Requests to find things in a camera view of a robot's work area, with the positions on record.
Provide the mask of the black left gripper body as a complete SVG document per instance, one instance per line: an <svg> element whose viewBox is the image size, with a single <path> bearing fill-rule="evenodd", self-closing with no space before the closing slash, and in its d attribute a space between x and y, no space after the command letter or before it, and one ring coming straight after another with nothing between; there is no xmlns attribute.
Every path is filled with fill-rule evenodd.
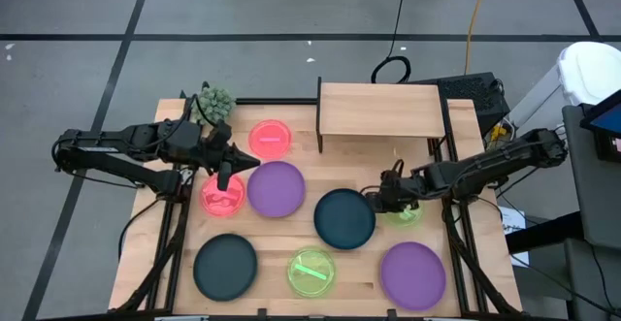
<svg viewBox="0 0 621 321"><path fill-rule="evenodd" d="M227 190L232 175L232 162L228 144L232 136L231 127L223 120L218 120L207 137L200 142L200 165L209 176L216 176L218 190Z"/></svg>

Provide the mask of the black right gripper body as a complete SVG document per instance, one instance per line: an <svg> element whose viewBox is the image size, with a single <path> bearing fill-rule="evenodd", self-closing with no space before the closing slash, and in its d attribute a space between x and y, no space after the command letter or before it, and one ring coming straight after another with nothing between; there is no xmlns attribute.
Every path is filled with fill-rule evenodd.
<svg viewBox="0 0 621 321"><path fill-rule="evenodd" d="M397 171L381 174L381 206L384 212L403 212L418 209L418 183L415 179L401 177Z"/></svg>

